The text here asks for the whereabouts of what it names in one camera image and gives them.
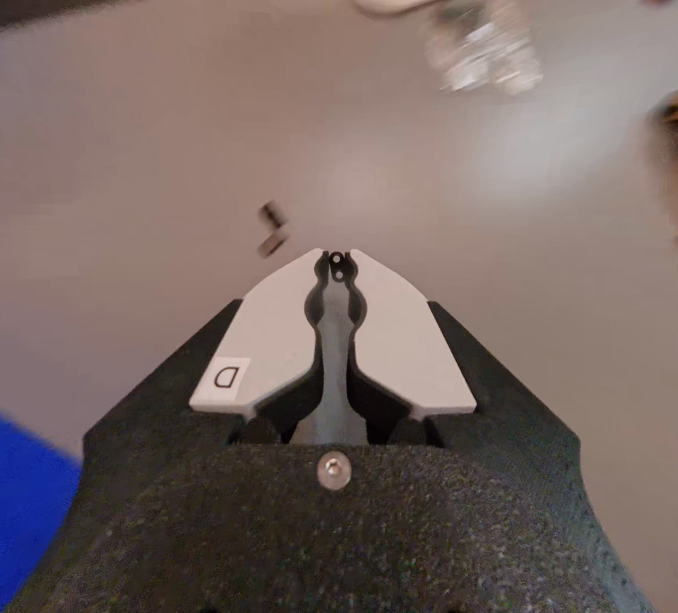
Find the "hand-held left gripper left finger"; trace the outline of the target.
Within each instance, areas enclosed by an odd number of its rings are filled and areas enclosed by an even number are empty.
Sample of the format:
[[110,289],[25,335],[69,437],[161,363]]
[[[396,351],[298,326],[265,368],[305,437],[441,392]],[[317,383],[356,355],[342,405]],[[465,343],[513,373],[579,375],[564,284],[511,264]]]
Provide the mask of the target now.
[[325,252],[305,253],[242,299],[189,406],[195,412],[264,419],[289,439],[323,397],[320,320]]

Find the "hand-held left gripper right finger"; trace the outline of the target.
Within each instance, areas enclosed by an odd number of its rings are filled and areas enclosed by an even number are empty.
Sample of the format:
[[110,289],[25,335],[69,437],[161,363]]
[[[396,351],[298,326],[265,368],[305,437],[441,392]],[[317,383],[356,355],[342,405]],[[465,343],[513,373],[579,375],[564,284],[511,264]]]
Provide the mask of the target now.
[[434,416],[466,416],[477,400],[428,298],[402,275],[360,250],[345,253],[353,328],[346,394],[371,443],[394,432],[425,431]]

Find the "yellow lego car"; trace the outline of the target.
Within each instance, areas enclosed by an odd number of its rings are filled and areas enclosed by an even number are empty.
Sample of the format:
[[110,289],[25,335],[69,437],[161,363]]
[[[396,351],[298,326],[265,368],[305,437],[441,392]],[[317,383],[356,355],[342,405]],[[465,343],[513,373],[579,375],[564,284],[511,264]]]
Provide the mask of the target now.
[[677,232],[677,90],[648,118],[648,155],[662,208]]

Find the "blue plastic bin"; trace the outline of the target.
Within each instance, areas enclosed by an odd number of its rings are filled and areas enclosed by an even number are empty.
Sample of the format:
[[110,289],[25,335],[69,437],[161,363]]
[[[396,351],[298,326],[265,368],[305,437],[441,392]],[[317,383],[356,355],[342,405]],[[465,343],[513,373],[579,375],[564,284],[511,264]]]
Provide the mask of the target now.
[[80,476],[76,458],[1,417],[1,610],[55,537]]

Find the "clear plastic bag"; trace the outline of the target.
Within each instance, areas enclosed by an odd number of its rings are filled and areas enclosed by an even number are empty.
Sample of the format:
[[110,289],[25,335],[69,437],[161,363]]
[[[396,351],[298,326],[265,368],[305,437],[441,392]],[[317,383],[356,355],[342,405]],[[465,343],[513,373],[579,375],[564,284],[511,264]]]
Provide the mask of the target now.
[[444,0],[428,21],[426,57],[449,92],[535,88],[543,70],[515,0]]

